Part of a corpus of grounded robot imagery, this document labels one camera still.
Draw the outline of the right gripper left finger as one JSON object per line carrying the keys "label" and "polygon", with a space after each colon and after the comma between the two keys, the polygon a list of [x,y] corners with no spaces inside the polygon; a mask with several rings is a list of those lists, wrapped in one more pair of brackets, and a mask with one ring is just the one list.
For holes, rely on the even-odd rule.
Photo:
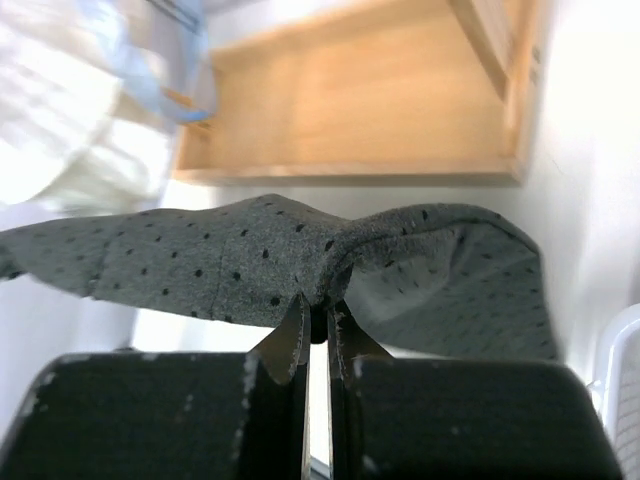
{"label": "right gripper left finger", "polygon": [[311,311],[295,295],[277,328],[252,353],[259,360],[247,423],[247,477],[308,479]]}

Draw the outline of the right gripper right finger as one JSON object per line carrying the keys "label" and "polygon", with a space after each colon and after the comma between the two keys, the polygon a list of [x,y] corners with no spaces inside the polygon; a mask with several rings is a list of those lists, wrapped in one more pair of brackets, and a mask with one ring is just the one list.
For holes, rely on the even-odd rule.
{"label": "right gripper right finger", "polygon": [[392,355],[356,322],[346,302],[327,311],[330,469],[336,480],[363,476],[363,423],[357,370],[366,359]]}

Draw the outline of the grey dotted skirt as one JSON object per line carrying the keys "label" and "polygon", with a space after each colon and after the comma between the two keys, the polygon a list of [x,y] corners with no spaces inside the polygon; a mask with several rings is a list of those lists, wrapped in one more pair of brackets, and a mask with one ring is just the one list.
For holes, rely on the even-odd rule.
{"label": "grey dotted skirt", "polygon": [[277,326],[345,303],[377,341],[444,357],[557,360],[536,244],[490,210],[348,220],[265,195],[216,209],[52,220],[1,235],[1,275],[198,319]]}

